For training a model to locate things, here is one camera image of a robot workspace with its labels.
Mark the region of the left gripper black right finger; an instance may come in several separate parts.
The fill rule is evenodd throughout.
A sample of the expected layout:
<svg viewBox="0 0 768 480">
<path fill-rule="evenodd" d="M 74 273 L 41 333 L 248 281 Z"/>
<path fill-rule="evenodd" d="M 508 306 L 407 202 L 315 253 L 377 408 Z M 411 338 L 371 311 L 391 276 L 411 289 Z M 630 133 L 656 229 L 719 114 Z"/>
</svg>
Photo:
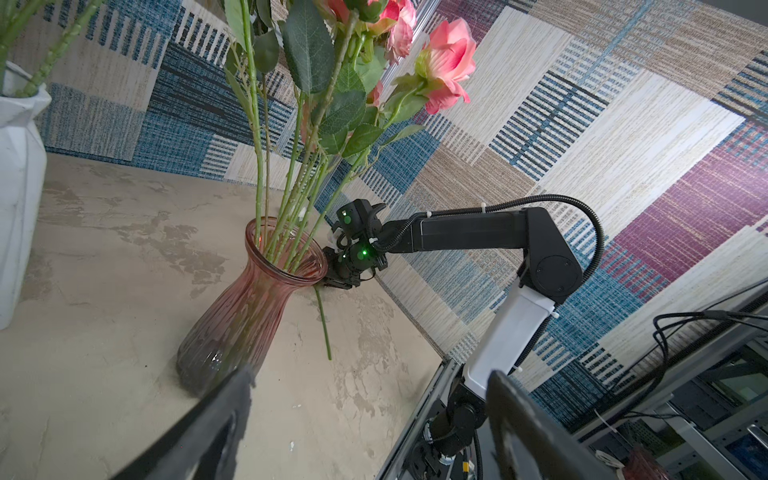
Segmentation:
<svg viewBox="0 0 768 480">
<path fill-rule="evenodd" d="M 580 445 L 506 374 L 488 379 L 486 412 L 502 479 L 613 479 L 612 469 Z"/>
</svg>

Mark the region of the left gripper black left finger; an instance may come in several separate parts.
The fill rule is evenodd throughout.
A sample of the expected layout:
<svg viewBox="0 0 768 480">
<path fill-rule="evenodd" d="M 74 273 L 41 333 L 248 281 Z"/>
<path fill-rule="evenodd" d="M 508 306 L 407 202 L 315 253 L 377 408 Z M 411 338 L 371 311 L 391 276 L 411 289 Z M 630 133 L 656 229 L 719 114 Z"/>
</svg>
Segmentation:
<svg viewBox="0 0 768 480">
<path fill-rule="evenodd" d="M 116 479 L 232 479 L 251 411 L 255 376 L 231 372 Z"/>
</svg>

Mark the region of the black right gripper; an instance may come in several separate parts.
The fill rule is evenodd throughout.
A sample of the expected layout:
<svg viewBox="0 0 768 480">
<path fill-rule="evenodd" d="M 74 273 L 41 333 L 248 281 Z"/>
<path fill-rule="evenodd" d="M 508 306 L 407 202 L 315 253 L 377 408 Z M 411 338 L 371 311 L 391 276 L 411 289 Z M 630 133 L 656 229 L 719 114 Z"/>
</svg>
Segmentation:
<svg viewBox="0 0 768 480">
<path fill-rule="evenodd" d="M 388 267 L 386 254 L 373 247 L 374 234 L 382 228 L 377 215 L 384 208 L 384 203 L 357 199 L 337 210 L 338 220 L 331 228 L 336 247 L 323 248 L 328 263 L 323 286 L 349 290 Z"/>
</svg>

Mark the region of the red ribbed glass vase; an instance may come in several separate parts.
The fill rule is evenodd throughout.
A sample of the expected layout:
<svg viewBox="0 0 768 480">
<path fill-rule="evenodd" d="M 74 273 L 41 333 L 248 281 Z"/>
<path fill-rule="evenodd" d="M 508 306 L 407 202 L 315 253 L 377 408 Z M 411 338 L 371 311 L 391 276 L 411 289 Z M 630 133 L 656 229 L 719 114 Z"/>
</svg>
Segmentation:
<svg viewBox="0 0 768 480">
<path fill-rule="evenodd" d="M 231 372 L 250 368 L 257 375 L 292 294 L 318 284 L 328 271 L 320 245 L 302 235 L 303 254 L 294 272 L 269 262 L 254 244 L 256 221 L 245 227 L 247 263 L 195 323 L 177 350 L 181 386 L 201 398 Z"/>
</svg>

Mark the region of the large pink rose stem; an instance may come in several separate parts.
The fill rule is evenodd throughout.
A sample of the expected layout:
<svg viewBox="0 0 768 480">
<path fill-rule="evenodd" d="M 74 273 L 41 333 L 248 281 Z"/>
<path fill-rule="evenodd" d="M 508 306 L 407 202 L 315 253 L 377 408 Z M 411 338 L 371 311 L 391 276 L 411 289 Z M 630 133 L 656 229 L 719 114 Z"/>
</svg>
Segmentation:
<svg viewBox="0 0 768 480">
<path fill-rule="evenodd" d="M 420 110 L 438 113 L 467 101 L 462 87 L 474 72 L 476 42 L 468 24 L 458 19 L 442 22 L 415 61 L 414 71 L 395 79 L 387 100 L 376 104 L 375 88 L 367 88 L 363 73 L 372 68 L 363 61 L 360 49 L 373 37 L 371 31 L 353 37 L 361 22 L 352 15 L 341 29 L 339 50 L 330 83 L 316 102 L 302 91 L 299 103 L 308 110 L 297 121 L 306 135 L 304 160 L 294 186 L 280 210 L 272 252 L 285 271 L 295 272 L 309 250 L 319 225 L 309 221 L 322 183 L 329 175 L 331 158 L 348 160 L 350 169 L 342 180 L 347 185 L 368 165 L 373 144 L 392 125 L 411 119 Z"/>
</svg>

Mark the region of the dark pink rose stem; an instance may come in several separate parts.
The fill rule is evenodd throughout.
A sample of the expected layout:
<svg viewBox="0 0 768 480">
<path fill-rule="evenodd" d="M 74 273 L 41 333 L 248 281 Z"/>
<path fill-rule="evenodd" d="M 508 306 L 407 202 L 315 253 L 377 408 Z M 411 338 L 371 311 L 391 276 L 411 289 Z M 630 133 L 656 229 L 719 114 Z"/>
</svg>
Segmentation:
<svg viewBox="0 0 768 480">
<path fill-rule="evenodd" d="M 298 92 L 321 96 L 325 111 L 341 67 L 331 36 L 311 1 L 292 1 L 287 19 L 276 22 L 268 1 L 224 1 L 231 45 L 224 71 L 245 112 L 256 156 L 254 230 L 251 239 L 268 255 L 275 238 L 266 233 L 269 216 L 270 134 L 266 76 L 283 55 Z"/>
</svg>

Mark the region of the white ribbed ceramic vase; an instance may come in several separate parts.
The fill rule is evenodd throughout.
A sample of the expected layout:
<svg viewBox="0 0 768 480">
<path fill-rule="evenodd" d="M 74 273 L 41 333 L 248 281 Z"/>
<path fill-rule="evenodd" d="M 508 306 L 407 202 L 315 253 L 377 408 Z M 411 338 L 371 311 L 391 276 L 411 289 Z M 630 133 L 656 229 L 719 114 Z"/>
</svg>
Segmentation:
<svg viewBox="0 0 768 480">
<path fill-rule="evenodd" d="M 31 97 L 13 94 L 31 76 L 8 61 L 1 92 L 1 328 L 13 320 L 29 262 L 47 166 L 35 119 L 50 104 L 41 86 Z"/>
</svg>

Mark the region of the pink peony double stem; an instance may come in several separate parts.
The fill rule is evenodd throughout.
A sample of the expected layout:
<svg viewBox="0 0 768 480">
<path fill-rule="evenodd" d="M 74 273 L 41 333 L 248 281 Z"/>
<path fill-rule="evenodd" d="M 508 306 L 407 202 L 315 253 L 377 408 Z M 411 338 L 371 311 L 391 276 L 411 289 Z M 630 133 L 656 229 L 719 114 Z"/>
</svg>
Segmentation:
<svg viewBox="0 0 768 480">
<path fill-rule="evenodd" d="M 56 64 L 103 9 L 102 1 L 3 1 L 1 95 L 37 95 Z"/>
</svg>

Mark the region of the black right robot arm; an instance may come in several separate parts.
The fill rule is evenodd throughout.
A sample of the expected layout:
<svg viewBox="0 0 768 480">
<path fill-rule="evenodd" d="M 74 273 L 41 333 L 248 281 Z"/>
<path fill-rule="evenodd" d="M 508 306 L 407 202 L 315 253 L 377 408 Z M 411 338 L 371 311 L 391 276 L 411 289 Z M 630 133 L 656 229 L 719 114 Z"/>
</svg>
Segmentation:
<svg viewBox="0 0 768 480">
<path fill-rule="evenodd" d="M 490 207 L 426 211 L 383 223 L 382 204 L 355 200 L 337 211 L 336 239 L 324 247 L 322 283 L 349 290 L 376 275 L 390 254 L 518 250 L 523 256 L 503 301 L 468 360 L 444 361 L 382 467 L 381 479 L 471 479 L 481 471 L 478 430 L 488 382 L 517 370 L 557 308 L 590 274 L 550 214 L 530 198 Z"/>
</svg>

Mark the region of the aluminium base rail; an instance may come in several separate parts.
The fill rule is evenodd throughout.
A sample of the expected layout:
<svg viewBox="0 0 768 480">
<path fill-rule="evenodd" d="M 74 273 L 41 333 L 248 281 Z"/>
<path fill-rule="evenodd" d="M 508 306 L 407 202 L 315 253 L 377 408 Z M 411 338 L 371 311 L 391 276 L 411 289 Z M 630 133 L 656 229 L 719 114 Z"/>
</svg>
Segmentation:
<svg viewBox="0 0 768 480">
<path fill-rule="evenodd" d="M 443 359 L 376 477 L 482 479 L 478 431 L 486 419 L 485 401 L 464 385 L 463 366 Z"/>
</svg>

